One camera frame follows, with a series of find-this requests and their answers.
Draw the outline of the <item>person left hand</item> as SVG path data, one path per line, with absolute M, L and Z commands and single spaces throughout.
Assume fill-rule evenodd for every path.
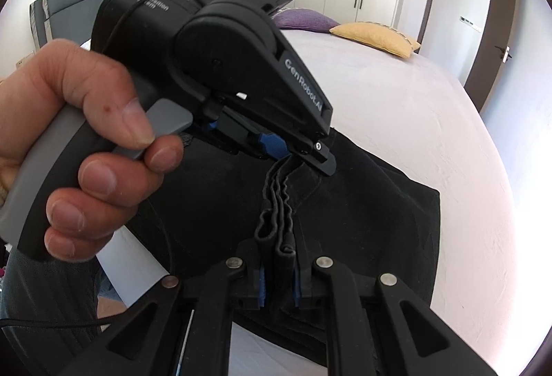
M 45 247 L 57 259 L 79 263 L 104 248 L 180 165 L 184 145 L 176 136 L 154 136 L 124 66 L 71 41 L 54 40 L 1 82 L 2 196 L 31 146 L 67 104 L 81 109 L 100 136 L 144 153 L 140 161 L 92 154 L 80 165 L 78 187 L 49 196 Z

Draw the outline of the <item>person left forearm sleeve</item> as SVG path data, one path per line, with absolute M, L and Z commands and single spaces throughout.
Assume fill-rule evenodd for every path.
M 103 270 L 84 263 L 41 263 L 17 250 L 8 257 L 1 317 L 57 324 L 97 318 Z M 99 326 L 70 329 L 7 328 L 5 336 L 32 375 L 56 375 L 101 333 Z

